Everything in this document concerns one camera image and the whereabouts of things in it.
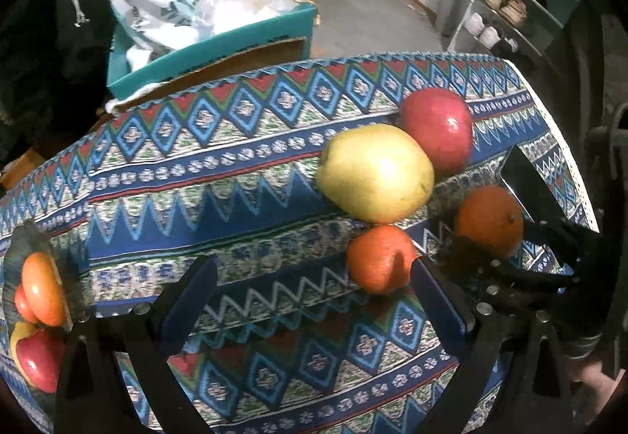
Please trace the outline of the right human hand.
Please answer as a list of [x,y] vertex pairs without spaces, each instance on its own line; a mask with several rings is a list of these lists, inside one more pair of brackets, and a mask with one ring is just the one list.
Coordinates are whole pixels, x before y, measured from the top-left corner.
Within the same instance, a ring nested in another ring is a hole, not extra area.
[[617,377],[608,377],[602,372],[602,362],[597,356],[590,355],[586,359],[569,359],[566,362],[567,375],[573,383],[579,383],[586,390],[586,401],[583,407],[583,422],[589,425],[601,414],[619,387],[625,370],[619,370]]

